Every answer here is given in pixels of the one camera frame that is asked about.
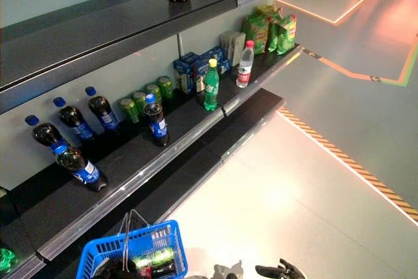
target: gray floor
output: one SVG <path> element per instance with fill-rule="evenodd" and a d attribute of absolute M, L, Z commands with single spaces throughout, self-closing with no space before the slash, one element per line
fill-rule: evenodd
<path fill-rule="evenodd" d="M 293 13 L 299 43 L 367 75 L 397 79 L 418 33 L 418 0 L 367 0 L 338 27 Z M 266 88 L 418 208 L 418 62 L 402 87 L 350 78 L 303 54 Z"/>

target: soda can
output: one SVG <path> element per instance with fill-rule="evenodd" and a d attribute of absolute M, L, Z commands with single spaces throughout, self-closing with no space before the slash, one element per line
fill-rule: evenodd
<path fill-rule="evenodd" d="M 135 105 L 135 102 L 128 98 L 122 98 L 119 101 L 120 108 L 122 108 L 123 112 L 126 115 L 126 118 L 132 123 L 138 123 L 139 122 L 139 112 L 138 108 Z"/>
<path fill-rule="evenodd" d="M 132 98 L 135 104 L 137 105 L 139 114 L 141 116 L 144 115 L 144 108 L 146 105 L 145 96 L 146 96 L 146 93 L 144 91 L 134 91 L 132 94 Z"/>
<path fill-rule="evenodd" d="M 159 89 L 159 86 L 157 84 L 151 83 L 148 84 L 145 87 L 145 90 L 147 93 L 153 93 L 155 96 L 155 100 L 157 103 L 162 104 L 163 103 L 163 97 L 161 96 L 161 90 Z"/>
<path fill-rule="evenodd" d="M 172 93 L 172 82 L 168 76 L 160 76 L 158 78 L 157 84 L 161 90 L 163 99 L 170 101 L 173 99 L 174 95 Z"/>

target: blue label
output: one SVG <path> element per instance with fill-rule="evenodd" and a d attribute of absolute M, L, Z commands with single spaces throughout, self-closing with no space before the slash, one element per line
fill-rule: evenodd
<path fill-rule="evenodd" d="M 82 170 L 73 172 L 72 175 L 79 179 L 82 183 L 87 184 L 97 181 L 100 176 L 100 172 L 95 165 L 87 160 L 86 167 Z"/>
<path fill-rule="evenodd" d="M 165 124 L 164 119 L 162 119 L 159 123 L 150 123 L 150 129 L 154 137 L 163 137 L 167 134 L 167 125 Z"/>
<path fill-rule="evenodd" d="M 106 130 L 115 130 L 119 125 L 119 122 L 112 111 L 106 116 L 101 116 L 100 121 Z"/>
<path fill-rule="evenodd" d="M 68 142 L 67 142 L 66 140 L 64 140 L 64 139 L 60 139 L 60 140 L 58 140 L 58 142 L 53 143 L 53 144 L 50 146 L 50 148 L 51 148 L 51 150 L 52 150 L 53 152 L 55 152 L 55 149 L 56 149 L 56 148 L 58 148 L 58 147 L 60 147 L 60 146 L 63 146 L 64 144 L 66 144 L 67 146 L 69 145 L 69 144 L 68 144 Z"/>
<path fill-rule="evenodd" d="M 86 122 L 81 123 L 73 129 L 77 137 L 81 140 L 88 140 L 93 136 L 93 131 Z"/>

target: green bottle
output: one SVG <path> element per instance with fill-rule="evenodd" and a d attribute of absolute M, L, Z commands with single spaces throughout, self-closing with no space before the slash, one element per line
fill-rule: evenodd
<path fill-rule="evenodd" d="M 217 91 L 219 88 L 219 75 L 217 73 L 216 59 L 209 59 L 209 71 L 204 77 L 204 108 L 214 111 L 217 107 Z"/>
<path fill-rule="evenodd" d="M 13 264 L 15 262 L 15 255 L 12 251 L 1 248 L 0 249 L 0 272 L 7 273 L 12 270 Z"/>

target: plastic basket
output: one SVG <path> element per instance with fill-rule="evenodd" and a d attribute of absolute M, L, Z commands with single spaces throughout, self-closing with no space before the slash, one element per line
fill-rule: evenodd
<path fill-rule="evenodd" d="M 149 255 L 163 248 L 172 248 L 176 265 L 176 276 L 180 279 L 187 273 L 187 261 L 178 224 L 170 220 L 131 231 L 129 234 L 128 258 Z M 125 248 L 125 233 L 92 240 L 84 246 L 76 279 L 90 279 L 99 264 L 108 257 L 122 258 Z"/>

